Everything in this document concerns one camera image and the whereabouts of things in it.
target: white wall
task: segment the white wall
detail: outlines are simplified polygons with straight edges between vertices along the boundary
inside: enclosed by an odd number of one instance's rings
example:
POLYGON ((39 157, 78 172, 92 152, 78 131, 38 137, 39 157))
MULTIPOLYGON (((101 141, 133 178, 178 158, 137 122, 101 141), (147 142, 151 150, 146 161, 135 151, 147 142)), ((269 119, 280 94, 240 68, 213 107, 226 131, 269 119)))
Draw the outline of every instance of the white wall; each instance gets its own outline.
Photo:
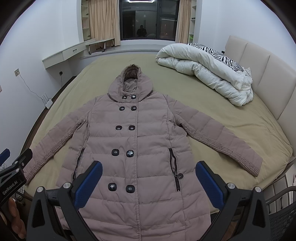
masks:
POLYGON ((260 0, 203 0, 198 43, 221 52, 229 35, 269 50, 296 69, 296 44, 276 14, 260 0))
POLYGON ((67 61, 48 69, 42 62, 79 42, 77 11, 68 14, 63 9, 63 1, 68 0, 36 0, 17 19, 0 46, 0 152, 10 149, 9 163, 20 154, 32 126, 45 108, 14 71, 19 68, 31 90, 39 96, 46 92, 49 98, 61 88, 60 71, 64 73, 63 83, 72 77, 67 61))
POLYGON ((73 46, 83 42, 79 40, 81 24, 81 0, 62 0, 62 26, 65 46, 73 46))
POLYGON ((202 0, 202 13, 198 43, 206 45, 209 48, 214 47, 217 22, 218 19, 220 20, 221 18, 219 13, 220 1, 227 2, 228 0, 202 0))

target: wooden floor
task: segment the wooden floor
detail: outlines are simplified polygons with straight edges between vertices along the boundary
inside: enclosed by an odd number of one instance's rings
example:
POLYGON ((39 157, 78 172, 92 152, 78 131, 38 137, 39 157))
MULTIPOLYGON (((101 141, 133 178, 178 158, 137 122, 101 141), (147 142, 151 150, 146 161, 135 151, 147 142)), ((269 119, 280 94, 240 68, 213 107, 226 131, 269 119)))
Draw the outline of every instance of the wooden floor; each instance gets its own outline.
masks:
MULTIPOLYGON (((63 92, 63 90, 72 82, 73 79, 75 79, 76 76, 73 76, 71 79, 68 80, 67 83, 65 83, 63 85, 63 87, 56 93, 56 95, 52 98, 52 102, 54 103, 57 98, 59 97, 59 95, 63 92)), ((42 121, 44 120, 46 114, 48 113, 49 109, 45 108, 42 113, 40 114, 40 116, 38 117, 38 119, 36 120, 34 126, 32 127, 23 147, 22 147, 22 151, 21 153, 26 150, 27 148, 29 148, 32 144, 33 138, 36 135, 36 132, 38 130, 38 128, 40 127, 42 121)))

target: ceiling light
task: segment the ceiling light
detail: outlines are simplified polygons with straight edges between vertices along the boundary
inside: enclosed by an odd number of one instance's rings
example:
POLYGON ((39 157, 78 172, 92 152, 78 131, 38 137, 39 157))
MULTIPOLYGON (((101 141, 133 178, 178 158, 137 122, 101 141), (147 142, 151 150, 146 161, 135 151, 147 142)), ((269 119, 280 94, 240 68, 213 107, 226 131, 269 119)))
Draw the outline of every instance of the ceiling light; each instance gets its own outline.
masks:
POLYGON ((133 2, 148 2, 148 3, 153 3, 154 2, 154 0, 145 0, 145 1, 141 1, 141 0, 128 0, 128 2, 130 2, 130 3, 133 3, 133 2))

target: pink puffer coat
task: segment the pink puffer coat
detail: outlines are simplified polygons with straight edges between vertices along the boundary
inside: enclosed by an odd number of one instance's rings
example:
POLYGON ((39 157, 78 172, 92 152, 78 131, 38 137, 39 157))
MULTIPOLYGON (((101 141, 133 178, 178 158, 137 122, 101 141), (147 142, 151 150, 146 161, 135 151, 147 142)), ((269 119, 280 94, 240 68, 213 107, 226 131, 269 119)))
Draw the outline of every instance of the pink puffer coat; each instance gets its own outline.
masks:
MULTIPOLYGON (((103 176, 80 213, 99 240, 196 241, 210 225, 186 135, 229 155, 257 176, 262 159, 206 114, 152 90, 135 65, 106 95, 68 114, 33 150, 28 180, 72 137, 57 186, 98 160, 103 176)), ((59 212, 64 228, 67 223, 59 212)))

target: zebra print pillow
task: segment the zebra print pillow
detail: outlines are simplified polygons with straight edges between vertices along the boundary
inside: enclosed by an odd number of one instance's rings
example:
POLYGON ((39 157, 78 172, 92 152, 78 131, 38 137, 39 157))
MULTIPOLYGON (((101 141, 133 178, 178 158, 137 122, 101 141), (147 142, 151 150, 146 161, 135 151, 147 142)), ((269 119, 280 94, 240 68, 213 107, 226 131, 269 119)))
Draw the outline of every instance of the zebra print pillow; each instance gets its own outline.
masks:
POLYGON ((232 68, 234 71, 244 71, 244 69, 235 61, 233 61, 231 58, 226 57, 225 55, 210 49, 206 46, 200 45, 200 44, 196 44, 196 43, 190 43, 188 44, 190 46, 196 47, 198 49, 204 50, 207 53, 209 53, 211 56, 213 56, 214 58, 220 60, 221 62, 225 63, 227 66, 229 66, 230 68, 232 68))

